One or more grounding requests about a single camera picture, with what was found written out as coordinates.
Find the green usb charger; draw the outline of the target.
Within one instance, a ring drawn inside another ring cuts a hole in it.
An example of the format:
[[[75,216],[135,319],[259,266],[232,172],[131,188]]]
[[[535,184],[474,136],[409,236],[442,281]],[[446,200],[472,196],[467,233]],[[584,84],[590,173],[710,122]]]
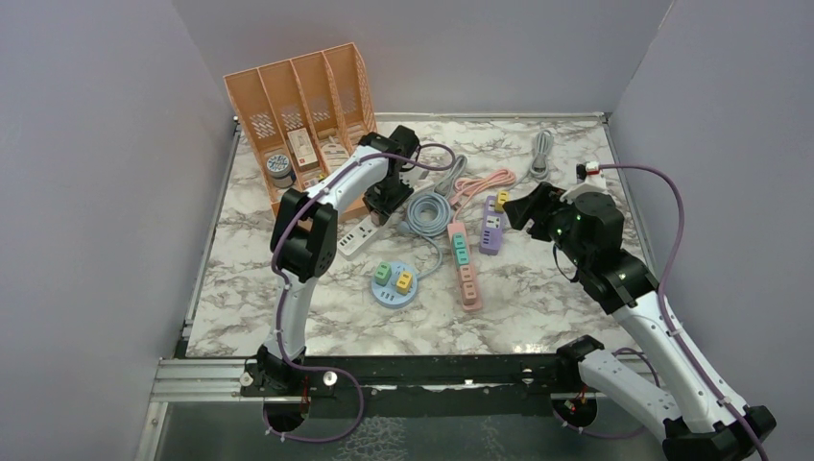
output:
[[[373,281],[379,286],[387,286],[392,277],[392,266],[387,261],[382,261],[373,274]]]

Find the teal usb charger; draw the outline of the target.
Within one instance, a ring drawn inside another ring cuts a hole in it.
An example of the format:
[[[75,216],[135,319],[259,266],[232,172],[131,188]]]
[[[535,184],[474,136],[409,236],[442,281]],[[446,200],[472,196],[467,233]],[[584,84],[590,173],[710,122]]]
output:
[[[451,235],[451,243],[455,252],[465,250],[467,248],[466,238],[462,232],[453,233]]]
[[[467,248],[457,248],[454,250],[455,262],[458,267],[467,266],[470,263]]]

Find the yellow usb charger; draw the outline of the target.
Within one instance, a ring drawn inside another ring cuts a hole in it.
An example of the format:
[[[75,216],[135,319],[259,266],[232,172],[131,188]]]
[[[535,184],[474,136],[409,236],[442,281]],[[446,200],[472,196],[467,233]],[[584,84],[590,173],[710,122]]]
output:
[[[406,296],[412,289],[413,277],[413,273],[410,271],[404,270],[400,272],[395,282],[395,292]]]

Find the pink usb charger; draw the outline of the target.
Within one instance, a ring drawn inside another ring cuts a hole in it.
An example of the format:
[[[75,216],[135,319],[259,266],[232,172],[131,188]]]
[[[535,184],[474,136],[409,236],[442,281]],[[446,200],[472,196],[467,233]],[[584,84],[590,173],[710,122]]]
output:
[[[478,300],[478,290],[475,283],[470,282],[461,285],[462,299],[465,305],[474,304]]]
[[[470,264],[458,267],[458,280],[461,285],[474,281],[474,270]]]

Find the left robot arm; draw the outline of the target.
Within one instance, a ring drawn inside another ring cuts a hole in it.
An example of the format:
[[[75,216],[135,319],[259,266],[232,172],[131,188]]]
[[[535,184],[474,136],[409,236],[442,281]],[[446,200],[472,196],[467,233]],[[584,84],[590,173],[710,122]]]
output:
[[[372,216],[387,222],[413,194],[401,170],[418,151],[419,138],[404,126],[388,136],[367,133],[325,180],[283,194],[271,240],[271,267],[278,280],[275,319],[256,355],[252,376],[257,386],[282,395],[298,389],[305,323],[316,284],[337,255],[340,216],[361,200]]]

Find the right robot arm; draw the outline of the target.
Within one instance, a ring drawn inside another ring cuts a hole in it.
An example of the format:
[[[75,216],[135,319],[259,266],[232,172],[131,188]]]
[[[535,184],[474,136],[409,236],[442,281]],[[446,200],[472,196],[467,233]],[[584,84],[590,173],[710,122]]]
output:
[[[569,199],[542,182],[504,211],[514,229],[552,243],[573,262],[576,282],[634,338],[664,382],[657,387],[585,337],[558,350],[554,378],[563,389],[585,384],[608,396],[669,460],[744,460],[758,451],[776,419],[734,392],[682,330],[653,273],[623,249],[624,215],[611,195],[588,191]]]

